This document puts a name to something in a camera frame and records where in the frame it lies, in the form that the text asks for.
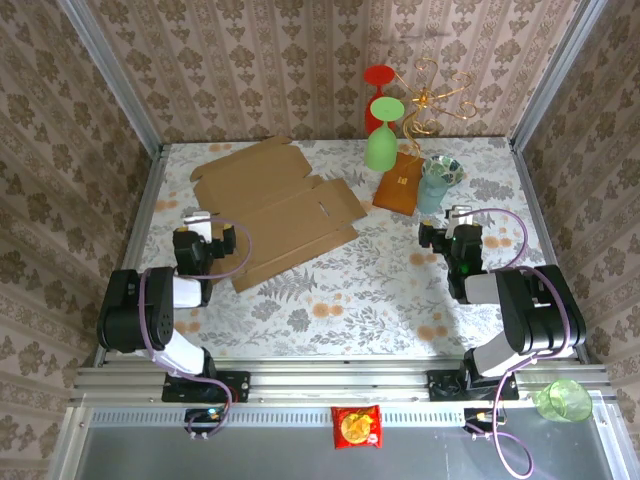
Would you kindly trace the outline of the floral table cover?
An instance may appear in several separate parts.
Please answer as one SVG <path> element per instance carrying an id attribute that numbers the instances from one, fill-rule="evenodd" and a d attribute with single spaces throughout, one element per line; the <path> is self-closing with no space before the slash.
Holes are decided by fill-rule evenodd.
<path id="1" fill-rule="evenodd" d="M 381 176 L 362 140 L 306 140 L 315 175 L 342 178 L 366 212 L 355 240 L 244 292 L 215 286 L 208 306 L 175 313 L 176 329 L 216 357 L 459 356 L 502 328 L 495 305 L 462 305 L 448 292 L 444 259 L 417 240 L 421 215 L 373 205 Z M 469 205 L 483 227 L 483 260 L 498 268 L 524 253 L 545 263 L 508 141 L 431 138 L 427 155 L 458 160 L 464 179 L 443 208 Z"/>

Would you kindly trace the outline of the red plastic goblet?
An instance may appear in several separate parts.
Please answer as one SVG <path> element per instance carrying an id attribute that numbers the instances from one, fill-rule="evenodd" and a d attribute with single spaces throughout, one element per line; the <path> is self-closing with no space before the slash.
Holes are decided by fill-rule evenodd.
<path id="1" fill-rule="evenodd" d="M 383 88 L 388 85 L 394 77 L 394 70 L 387 65 L 372 65 L 364 72 L 365 82 L 376 88 L 365 110 L 365 132 L 367 135 L 370 135 L 375 129 L 382 125 L 382 121 L 372 114 L 371 105 L 375 100 L 384 96 Z"/>

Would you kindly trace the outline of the aluminium corner post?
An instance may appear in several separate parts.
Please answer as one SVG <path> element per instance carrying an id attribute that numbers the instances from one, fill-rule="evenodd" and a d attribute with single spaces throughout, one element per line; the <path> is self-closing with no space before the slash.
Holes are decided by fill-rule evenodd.
<path id="1" fill-rule="evenodd" d="M 88 4 L 85 0 L 58 1 L 141 144 L 151 159 L 155 160 L 162 151 L 163 141 Z"/>
<path id="2" fill-rule="evenodd" d="M 570 68 L 602 15 L 607 0 L 580 0 L 521 119 L 510 137 L 515 153 L 521 153 L 533 136 Z"/>

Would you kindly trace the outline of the red snack packet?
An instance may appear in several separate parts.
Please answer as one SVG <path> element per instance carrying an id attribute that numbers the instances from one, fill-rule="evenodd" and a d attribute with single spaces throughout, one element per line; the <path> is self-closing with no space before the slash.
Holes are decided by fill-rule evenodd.
<path id="1" fill-rule="evenodd" d="M 381 410 L 368 407 L 332 407 L 334 448 L 383 446 Z"/>

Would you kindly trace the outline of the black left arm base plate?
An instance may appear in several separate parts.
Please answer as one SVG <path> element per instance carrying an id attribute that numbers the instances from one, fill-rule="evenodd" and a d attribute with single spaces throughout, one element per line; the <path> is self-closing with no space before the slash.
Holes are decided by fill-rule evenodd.
<path id="1" fill-rule="evenodd" d="M 216 379 L 224 383 L 232 394 L 232 401 L 247 403 L 251 374 L 246 371 L 218 370 Z M 224 391 L 210 383 L 193 382 L 184 378 L 165 376 L 161 399 L 166 403 L 223 403 Z"/>

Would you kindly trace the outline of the aluminium cross rail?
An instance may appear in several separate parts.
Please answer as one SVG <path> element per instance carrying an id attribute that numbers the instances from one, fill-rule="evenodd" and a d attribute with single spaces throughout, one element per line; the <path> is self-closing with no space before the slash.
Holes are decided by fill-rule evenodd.
<path id="1" fill-rule="evenodd" d="M 345 364 L 320 362 L 258 363 L 246 366 L 251 373 L 249 406 L 385 406 L 422 405 L 429 401 L 427 371 L 420 363 L 404 365 Z M 525 401 L 559 379 L 572 379 L 606 400 L 616 398 L 616 389 L 599 365 L 576 362 L 538 364 L 515 374 L 520 399 Z M 103 368 L 83 368 L 76 378 L 70 404 L 73 406 L 158 406 L 164 374 L 150 366 L 131 362 Z"/>

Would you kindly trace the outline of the green plastic goblet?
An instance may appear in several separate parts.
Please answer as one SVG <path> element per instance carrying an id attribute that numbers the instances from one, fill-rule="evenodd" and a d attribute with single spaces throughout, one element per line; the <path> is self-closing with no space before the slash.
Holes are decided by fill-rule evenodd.
<path id="1" fill-rule="evenodd" d="M 390 124 L 404 115 L 404 105 L 395 98 L 384 96 L 372 102 L 370 111 L 382 124 L 369 135 L 365 164 L 371 170 L 387 172 L 394 167 L 397 155 L 397 137 Z"/>

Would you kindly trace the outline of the brown cardboard box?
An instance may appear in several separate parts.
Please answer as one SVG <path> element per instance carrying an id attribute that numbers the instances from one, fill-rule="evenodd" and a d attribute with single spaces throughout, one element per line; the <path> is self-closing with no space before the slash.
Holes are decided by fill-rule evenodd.
<path id="1" fill-rule="evenodd" d="M 325 180 L 291 139 L 272 137 L 196 167 L 202 210 L 236 226 L 237 250 L 216 261 L 236 292 L 248 290 L 351 240 L 365 217 L 342 178 Z"/>

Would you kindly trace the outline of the light blue cup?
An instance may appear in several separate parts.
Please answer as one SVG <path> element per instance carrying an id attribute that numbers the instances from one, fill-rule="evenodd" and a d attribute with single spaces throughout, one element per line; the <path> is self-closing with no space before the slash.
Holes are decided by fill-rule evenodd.
<path id="1" fill-rule="evenodd" d="M 424 175 L 419 182 L 417 209 L 420 213 L 431 214 L 438 210 L 449 185 L 438 175 Z"/>

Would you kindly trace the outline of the grey metal tray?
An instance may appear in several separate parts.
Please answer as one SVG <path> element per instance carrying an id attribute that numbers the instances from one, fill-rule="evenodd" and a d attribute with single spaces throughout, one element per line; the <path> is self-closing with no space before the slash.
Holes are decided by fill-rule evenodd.
<path id="1" fill-rule="evenodd" d="M 529 406 L 507 416 L 500 446 L 464 430 L 444 405 L 387 407 L 381 448 L 336 449 L 328 409 L 236 407 L 209 440 L 191 439 L 179 407 L 67 411 L 47 480 L 640 480 L 616 405 L 581 423 Z"/>

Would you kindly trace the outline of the small black circuit board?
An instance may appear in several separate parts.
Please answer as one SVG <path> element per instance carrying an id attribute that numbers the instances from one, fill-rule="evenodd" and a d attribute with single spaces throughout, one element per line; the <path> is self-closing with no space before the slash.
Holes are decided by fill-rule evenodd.
<path id="1" fill-rule="evenodd" d="M 211 425 L 217 426 L 222 419 L 226 410 L 224 407 L 207 407 L 207 408 L 193 408 L 185 411 L 184 422 L 190 425 Z"/>
<path id="2" fill-rule="evenodd" d="M 493 422 L 493 411 L 486 408 L 465 408 L 465 424 L 474 425 L 482 430 L 489 430 Z"/>

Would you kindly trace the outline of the aluminium side rail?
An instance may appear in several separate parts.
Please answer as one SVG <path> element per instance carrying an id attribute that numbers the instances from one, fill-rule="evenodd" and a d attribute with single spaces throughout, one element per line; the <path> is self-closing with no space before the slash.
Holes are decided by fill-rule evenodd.
<path id="1" fill-rule="evenodd" d="M 160 151 L 152 159 L 148 178 L 144 185 L 139 207 L 135 214 L 125 254 L 120 266 L 121 270 L 131 270 L 137 274 L 137 279 L 131 286 L 131 292 L 136 293 L 137 298 L 135 300 L 135 305 L 129 305 L 128 310 L 136 314 L 135 318 L 137 325 L 135 326 L 135 329 L 137 330 L 140 341 L 143 340 L 143 334 L 141 333 L 142 325 L 140 323 L 139 298 L 140 290 L 145 284 L 144 280 L 140 280 L 140 277 L 145 271 L 145 268 L 141 266 L 142 255 L 144 253 L 146 240 L 149 234 L 149 228 L 155 209 L 155 202 L 158 199 L 159 190 L 164 179 L 169 153 L 170 147 L 162 146 Z"/>
<path id="2" fill-rule="evenodd" d="M 542 252 L 545 261 L 550 261 L 551 264 L 556 264 L 557 258 L 551 244 L 550 235 L 548 233 L 548 230 L 543 218 L 541 207 L 537 200 L 536 192 L 535 192 L 531 177 L 529 175 L 526 162 L 524 160 L 524 157 L 521 151 L 518 150 L 515 146 L 513 146 L 512 143 L 513 142 L 511 142 L 511 140 L 508 141 L 508 145 L 511 149 L 511 153 L 514 158 L 514 164 L 516 166 L 516 169 L 518 171 L 518 175 L 520 178 L 522 191 L 527 201 L 527 205 L 531 215 L 531 220 L 533 222 L 533 226 L 535 227 L 535 232 L 537 235 L 536 238 L 539 241 L 539 247 L 537 248 L 539 248 L 540 251 Z M 520 255 L 518 258 L 521 258 L 521 259 L 516 260 L 513 265 L 516 265 L 517 267 L 521 267 L 524 265 L 523 263 L 524 260 L 522 260 L 524 258 L 524 253 Z M 590 360 L 588 359 L 588 356 L 585 352 L 586 350 L 584 350 L 584 348 L 581 346 L 578 347 L 578 350 L 575 350 L 575 347 L 572 346 L 570 349 L 569 347 L 567 347 L 564 350 L 560 351 L 560 353 L 558 353 L 556 357 L 557 358 L 576 358 L 580 363 L 583 363 L 583 364 L 589 363 Z"/>

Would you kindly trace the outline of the clear green plastic cup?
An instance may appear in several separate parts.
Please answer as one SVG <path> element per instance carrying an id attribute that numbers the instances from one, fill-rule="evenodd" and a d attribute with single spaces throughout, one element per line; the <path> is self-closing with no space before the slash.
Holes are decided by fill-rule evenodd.
<path id="1" fill-rule="evenodd" d="M 533 395 L 538 413 L 552 422 L 577 423 L 592 415 L 593 402 L 589 392 L 578 382 L 559 379 Z"/>

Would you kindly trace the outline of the green patterned bowl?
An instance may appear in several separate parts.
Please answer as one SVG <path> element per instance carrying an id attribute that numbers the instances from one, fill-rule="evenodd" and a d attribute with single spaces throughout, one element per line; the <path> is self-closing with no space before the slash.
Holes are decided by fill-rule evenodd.
<path id="1" fill-rule="evenodd" d="M 462 164 L 446 155 L 433 155 L 423 161 L 422 176 L 441 177 L 449 187 L 458 185 L 465 176 Z"/>

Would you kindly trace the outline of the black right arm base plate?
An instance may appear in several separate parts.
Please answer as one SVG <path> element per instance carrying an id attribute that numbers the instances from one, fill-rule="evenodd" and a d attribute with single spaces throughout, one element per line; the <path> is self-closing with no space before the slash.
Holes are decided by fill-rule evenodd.
<path id="1" fill-rule="evenodd" d="M 463 370 L 430 370 L 427 374 L 429 399 L 434 402 L 492 400 L 501 376 L 482 377 Z"/>

